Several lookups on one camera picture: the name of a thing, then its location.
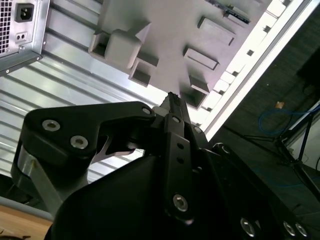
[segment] power socket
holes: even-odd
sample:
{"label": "power socket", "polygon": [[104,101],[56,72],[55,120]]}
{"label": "power socket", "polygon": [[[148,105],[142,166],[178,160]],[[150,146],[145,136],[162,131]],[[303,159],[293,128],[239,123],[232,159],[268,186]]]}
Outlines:
{"label": "power socket", "polygon": [[15,21],[17,23],[26,23],[33,20],[35,10],[35,6],[33,4],[17,3],[15,9]]}

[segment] small orange object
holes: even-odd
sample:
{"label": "small orange object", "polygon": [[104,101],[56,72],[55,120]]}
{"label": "small orange object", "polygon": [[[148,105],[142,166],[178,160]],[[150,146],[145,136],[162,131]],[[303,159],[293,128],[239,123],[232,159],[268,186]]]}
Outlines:
{"label": "small orange object", "polygon": [[275,105],[276,109],[282,109],[284,107],[285,103],[283,101],[278,101]]}

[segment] screw hole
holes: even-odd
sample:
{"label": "screw hole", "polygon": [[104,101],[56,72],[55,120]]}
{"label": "screw hole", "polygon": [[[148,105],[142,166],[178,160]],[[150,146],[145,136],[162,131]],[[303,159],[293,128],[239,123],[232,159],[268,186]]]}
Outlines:
{"label": "screw hole", "polygon": [[46,126],[51,129],[54,129],[56,127],[56,125],[52,122],[48,123]]}
{"label": "screw hole", "polygon": [[75,142],[76,142],[77,144],[81,144],[81,145],[84,144],[84,141],[81,140],[81,139],[76,139]]}
{"label": "screw hole", "polygon": [[185,149],[185,147],[184,147],[181,143],[178,143],[177,146],[178,146],[178,148],[180,148],[180,149]]}
{"label": "screw hole", "polygon": [[178,157],[176,160],[177,160],[178,163],[180,163],[180,164],[184,164],[184,163],[185,163],[185,161],[184,161],[182,158],[179,158],[179,157]]}

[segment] corrugated metal panel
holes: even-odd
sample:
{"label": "corrugated metal panel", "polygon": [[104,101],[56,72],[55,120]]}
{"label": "corrugated metal panel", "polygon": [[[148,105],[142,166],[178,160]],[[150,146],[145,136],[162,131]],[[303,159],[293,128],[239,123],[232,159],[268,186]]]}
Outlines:
{"label": "corrugated metal panel", "polygon": [[[166,97],[89,56],[100,8],[93,0],[52,0],[43,60],[0,79],[0,174],[10,176],[24,116],[33,109],[124,101],[153,107]],[[88,179],[94,181],[141,155],[136,151],[95,163]]]}

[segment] rectangular block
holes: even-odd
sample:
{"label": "rectangular block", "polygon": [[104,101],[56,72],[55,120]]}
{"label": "rectangular block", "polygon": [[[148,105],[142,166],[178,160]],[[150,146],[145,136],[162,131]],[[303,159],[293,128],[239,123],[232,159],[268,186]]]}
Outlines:
{"label": "rectangular block", "polygon": [[236,34],[225,29],[219,24],[216,24],[215,22],[209,20],[206,17],[203,17],[200,20],[198,24],[198,28],[208,32],[209,34],[214,36],[216,39],[218,39],[220,42],[225,43],[229,46],[231,45],[231,43],[234,41],[236,37]]}
{"label": "rectangular block", "polygon": [[190,60],[195,65],[200,65],[201,67],[206,67],[212,71],[215,70],[218,62],[215,60],[197,52],[191,48],[188,48],[184,54],[184,58]]}
{"label": "rectangular block", "polygon": [[190,79],[190,85],[193,89],[206,95],[210,93],[208,85],[205,82],[200,81],[193,76],[189,76],[189,79]]}

